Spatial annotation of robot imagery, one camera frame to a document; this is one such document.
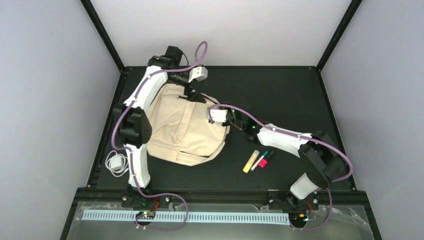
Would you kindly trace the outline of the beige canvas backpack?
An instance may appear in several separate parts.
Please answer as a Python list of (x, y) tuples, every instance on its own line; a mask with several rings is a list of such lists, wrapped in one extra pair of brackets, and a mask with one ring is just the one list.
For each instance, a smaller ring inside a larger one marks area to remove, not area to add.
[(217, 157), (230, 128), (209, 123), (208, 107), (218, 100), (209, 95), (204, 98), (205, 103), (189, 101), (184, 87), (175, 84), (160, 89), (147, 115), (152, 127), (146, 147), (150, 156), (190, 167)]

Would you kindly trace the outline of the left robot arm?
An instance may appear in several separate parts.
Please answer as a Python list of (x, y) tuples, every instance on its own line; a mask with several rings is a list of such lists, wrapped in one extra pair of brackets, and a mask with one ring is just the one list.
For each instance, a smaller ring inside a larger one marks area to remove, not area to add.
[[(161, 56), (154, 55), (147, 64), (144, 76), (134, 92), (124, 103), (113, 107), (116, 125), (112, 131), (111, 144), (115, 150), (125, 150), (129, 165), (128, 183), (137, 189), (146, 188), (151, 180), (148, 170), (147, 143), (153, 133), (152, 125), (148, 120), (151, 104), (163, 85), (170, 83), (183, 87), (183, 95), (189, 99), (204, 102), (199, 93), (195, 93), (194, 82), (205, 80), (208, 70), (201, 65), (206, 55), (208, 44), (202, 41), (204, 47), (201, 56), (195, 55), (195, 63), (190, 66), (181, 66), (183, 52), (175, 46), (169, 46)], [(120, 137), (123, 146), (119, 148), (116, 137)]]

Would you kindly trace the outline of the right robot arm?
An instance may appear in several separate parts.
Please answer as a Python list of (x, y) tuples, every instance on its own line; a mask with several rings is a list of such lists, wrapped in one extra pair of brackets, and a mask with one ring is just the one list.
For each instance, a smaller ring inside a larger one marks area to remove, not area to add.
[(347, 155), (322, 131), (307, 133), (284, 129), (224, 103), (210, 106), (206, 115), (210, 123), (233, 126), (252, 142), (287, 152), (302, 161), (305, 172), (284, 196), (290, 209), (299, 209), (310, 194), (328, 188), (333, 182), (345, 180), (353, 173), (353, 164)]

